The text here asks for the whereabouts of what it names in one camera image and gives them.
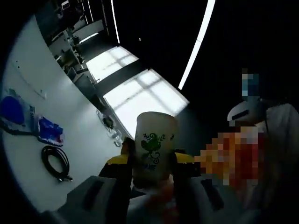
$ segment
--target table surface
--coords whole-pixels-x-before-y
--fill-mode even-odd
[[[39,31],[35,17],[25,25],[8,59],[3,84],[13,88],[36,113],[64,129],[64,146],[74,182],[59,183],[45,169],[41,150],[45,144],[34,136],[3,132],[5,152],[12,172],[38,211],[55,210],[67,193],[91,175],[98,175],[106,161],[121,148],[107,135],[96,108],[60,68]],[[42,90],[46,98],[35,91]]]

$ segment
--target pixelated area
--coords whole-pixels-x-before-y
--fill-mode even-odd
[[[261,178],[263,135],[256,126],[240,127],[238,132],[218,133],[195,161],[202,173],[216,174],[224,185],[240,189],[247,180]]]
[[[258,97],[259,94],[259,76],[250,74],[247,69],[242,71],[242,97]]]

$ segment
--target paper cup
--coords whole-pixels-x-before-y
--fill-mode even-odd
[[[145,112],[137,117],[133,179],[157,183],[169,178],[169,155],[178,134],[177,120],[168,114]]]

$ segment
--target black cable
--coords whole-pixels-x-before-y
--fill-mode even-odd
[[[58,158],[58,160],[61,163],[61,167],[62,167],[62,172],[58,172],[56,171],[50,164],[49,162],[49,156],[52,155],[56,158]],[[46,167],[47,171],[54,176],[55,178],[57,178],[60,182],[64,181],[64,180],[69,180],[69,181],[73,181],[72,177],[69,176],[69,171],[70,171],[70,164],[69,164],[69,160],[66,156],[66,154],[64,153],[64,151],[58,147],[54,147],[54,146],[45,146],[42,149],[42,161],[44,166]]]

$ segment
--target black wire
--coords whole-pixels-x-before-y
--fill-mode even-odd
[[[58,158],[58,160],[61,163],[62,172],[56,171],[51,166],[51,164],[49,162],[50,155]],[[43,164],[46,167],[47,171],[52,176],[57,178],[59,181],[64,181],[64,180],[72,181],[72,177],[69,176],[69,171],[70,171],[69,160],[62,149],[60,149],[58,147],[54,147],[54,146],[45,146],[42,149],[42,161],[43,161]]]

